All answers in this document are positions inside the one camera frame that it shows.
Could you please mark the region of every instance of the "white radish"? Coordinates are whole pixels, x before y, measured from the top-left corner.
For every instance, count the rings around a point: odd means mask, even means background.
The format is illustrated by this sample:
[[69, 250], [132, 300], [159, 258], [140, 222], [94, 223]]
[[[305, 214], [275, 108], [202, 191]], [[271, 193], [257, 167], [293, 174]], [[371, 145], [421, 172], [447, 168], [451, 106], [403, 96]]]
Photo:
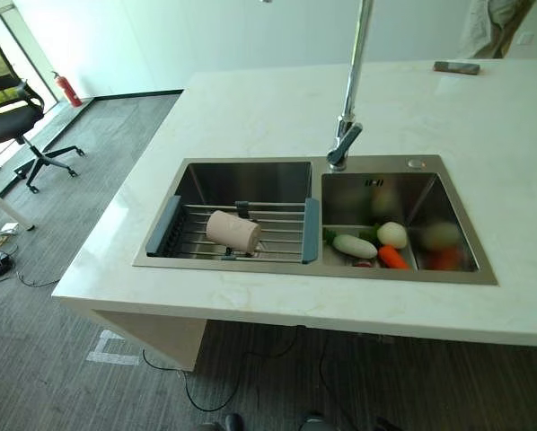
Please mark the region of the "white radish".
[[338, 251], [362, 259], [372, 259], [378, 253], [372, 243], [346, 234], [337, 235], [332, 241], [332, 246]]
[[409, 243], [404, 226], [394, 222], [380, 226], [376, 235], [382, 244], [391, 245], [395, 249], [403, 249]]

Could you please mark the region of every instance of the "kitchen faucet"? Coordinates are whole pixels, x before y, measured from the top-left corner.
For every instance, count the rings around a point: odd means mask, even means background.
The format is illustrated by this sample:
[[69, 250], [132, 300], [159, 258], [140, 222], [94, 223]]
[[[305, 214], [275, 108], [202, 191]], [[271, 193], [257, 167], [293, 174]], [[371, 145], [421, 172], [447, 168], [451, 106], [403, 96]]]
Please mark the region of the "kitchen faucet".
[[[262, 3], [272, 3], [272, 0], [260, 0]], [[348, 72], [347, 95], [344, 101], [342, 113], [339, 115], [337, 133], [334, 138], [334, 146], [327, 153], [326, 159], [333, 171], [344, 171], [347, 167], [348, 149], [355, 142], [363, 127], [355, 123], [355, 98], [360, 80], [360, 67], [363, 60], [366, 34], [368, 32], [368, 20], [372, 12], [374, 0], [360, 0], [360, 10], [357, 21], [357, 34], [352, 48], [350, 71]]]

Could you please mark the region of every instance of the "faucet handle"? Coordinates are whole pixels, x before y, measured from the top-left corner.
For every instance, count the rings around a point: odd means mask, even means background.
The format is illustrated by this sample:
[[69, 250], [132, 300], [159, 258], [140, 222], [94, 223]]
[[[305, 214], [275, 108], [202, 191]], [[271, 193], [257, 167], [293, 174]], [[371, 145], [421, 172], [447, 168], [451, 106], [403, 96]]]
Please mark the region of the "faucet handle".
[[337, 144], [329, 151], [326, 160], [333, 171], [343, 171], [346, 167], [347, 151], [357, 139], [363, 127], [360, 123], [353, 123], [343, 137], [337, 137]]

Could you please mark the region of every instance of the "marble countertop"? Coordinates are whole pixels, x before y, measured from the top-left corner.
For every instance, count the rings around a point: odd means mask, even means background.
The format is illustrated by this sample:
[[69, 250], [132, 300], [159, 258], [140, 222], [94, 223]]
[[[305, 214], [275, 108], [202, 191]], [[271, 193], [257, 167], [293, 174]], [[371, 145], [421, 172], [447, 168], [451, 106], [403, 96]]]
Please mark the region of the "marble countertop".
[[499, 286], [131, 262], [185, 157], [324, 156], [348, 66], [195, 75], [57, 285], [94, 310], [537, 345], [537, 60], [366, 63], [352, 154], [440, 154]]

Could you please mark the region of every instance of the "chair base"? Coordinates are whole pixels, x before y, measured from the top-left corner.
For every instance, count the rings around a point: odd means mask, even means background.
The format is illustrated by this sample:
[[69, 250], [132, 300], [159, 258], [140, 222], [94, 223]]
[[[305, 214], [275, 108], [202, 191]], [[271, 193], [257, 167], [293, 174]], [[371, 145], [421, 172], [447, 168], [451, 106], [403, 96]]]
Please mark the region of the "chair base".
[[37, 173], [40, 171], [40, 169], [43, 166], [50, 166], [52, 164], [53, 166], [67, 169], [67, 171], [69, 172], [69, 175], [71, 175], [72, 177], [76, 177], [78, 175], [77, 172], [71, 169], [71, 166], [58, 162], [54, 158], [57, 157], [58, 155], [68, 153], [69, 151], [76, 151], [77, 154], [83, 157], [85, 153], [81, 148], [75, 145], [71, 145], [71, 146], [68, 146], [67, 148], [61, 148], [59, 150], [42, 153], [35, 146], [33, 146], [31, 142], [29, 142], [28, 139], [24, 137], [18, 138], [17, 142], [19, 142], [20, 144], [27, 144], [31, 152], [35, 154], [35, 159], [19, 166], [18, 168], [14, 170], [15, 174], [20, 179], [22, 180], [27, 179], [27, 182], [25, 183], [25, 185], [29, 188], [29, 190], [32, 193], [39, 193], [39, 189], [37, 189], [31, 183], [33, 182], [33, 180], [35, 179], [35, 176], [37, 175]]

